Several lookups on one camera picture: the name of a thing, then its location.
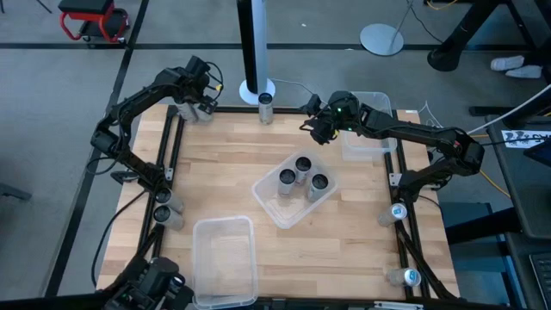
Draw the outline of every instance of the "white sneaker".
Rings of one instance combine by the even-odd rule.
[[[539,65],[525,65],[515,70],[509,70],[505,75],[512,78],[541,78],[542,67]]]
[[[523,63],[524,63],[523,56],[498,58],[498,59],[492,60],[492,63],[490,64],[490,68],[494,71],[505,71],[505,70],[520,68],[521,66],[523,66]]]

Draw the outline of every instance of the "plastic bin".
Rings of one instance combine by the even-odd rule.
[[[283,169],[294,170],[294,162],[302,156],[309,158],[312,162],[312,168],[306,176],[306,181],[302,185],[295,184],[289,196],[279,196],[277,186],[279,184],[280,171]],[[312,177],[319,173],[328,178],[329,184],[324,195],[316,201],[309,201],[306,193],[310,189]],[[337,178],[335,174],[325,166],[323,161],[314,152],[306,150],[291,155],[252,186],[252,194],[257,198],[258,203],[260,203],[275,224],[282,229],[291,228],[327,200],[336,190]]]
[[[199,220],[193,227],[193,304],[197,309],[248,306],[258,297],[251,219]]]
[[[352,91],[360,103],[365,103],[369,107],[381,112],[392,115],[390,99],[380,92]],[[341,132],[342,152],[344,161],[373,161],[381,160],[386,152],[392,152],[396,149],[396,139],[367,139],[363,136],[357,136],[356,133]]]

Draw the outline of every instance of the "robotic arm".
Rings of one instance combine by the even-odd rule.
[[[151,85],[110,109],[97,124],[90,143],[107,158],[124,164],[136,173],[138,183],[148,191],[154,193],[165,187],[163,168],[145,163],[130,151],[132,121],[153,104],[169,96],[178,107],[180,116],[187,121],[209,121],[218,103],[216,98],[204,95],[204,90],[209,88],[220,92],[223,87],[220,69],[220,80],[208,73],[210,69],[207,62],[193,56],[185,68],[162,70]],[[220,85],[216,88],[209,86],[210,78]],[[109,130],[115,125],[119,126],[118,135]]]
[[[301,130],[310,131],[312,138],[323,145],[334,140],[340,130],[357,133],[370,139],[398,138],[434,146],[443,154],[443,159],[422,170],[408,170],[391,178],[391,184],[398,190],[398,197],[409,195],[413,201],[427,184],[445,185],[454,174],[471,176],[477,174],[482,165],[484,148],[465,131],[456,127],[437,128],[407,121],[395,120],[391,115],[377,111],[348,91],[336,91],[327,106],[321,108],[321,101],[313,95],[302,109],[312,117],[304,122]]]

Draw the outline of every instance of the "wooden table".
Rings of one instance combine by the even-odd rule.
[[[156,160],[165,113],[166,106],[157,105],[141,118],[133,151],[145,161]],[[417,113],[399,111],[399,117],[419,122]],[[161,255],[191,279],[194,224],[246,215],[254,223],[261,296],[405,298],[402,288],[385,279],[386,270],[399,267],[399,256],[394,228],[377,224],[377,215],[390,204],[384,162],[344,162],[340,140],[319,146],[298,130],[304,120],[304,115],[275,115],[271,126],[262,126],[256,114],[218,113],[209,125],[186,125],[173,188],[185,202],[185,224],[180,232],[167,230]],[[314,150],[334,169],[339,189],[283,230],[252,196],[251,186],[301,148]],[[408,168],[429,164],[425,146],[404,142],[404,149]],[[137,184],[125,184],[119,208],[140,191]],[[432,192],[422,194],[436,199]],[[144,195],[114,223],[98,287],[110,284],[135,253],[146,201]],[[415,208],[426,261],[459,295],[440,210],[422,198]]]

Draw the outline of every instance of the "round base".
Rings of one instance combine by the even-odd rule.
[[[268,79],[268,83],[266,83],[266,91],[270,95],[272,95],[272,98],[276,94],[276,86],[274,85],[274,82],[272,82],[270,79]],[[241,83],[241,86],[239,86],[239,95],[241,96],[241,99],[243,99],[244,102],[249,103],[250,105],[258,105],[258,96],[262,94],[253,94],[247,89],[247,80],[243,81]]]
[[[375,55],[391,56],[404,47],[404,37],[400,32],[392,39],[396,28],[385,24],[373,24],[365,27],[360,33],[360,42],[363,47]]]

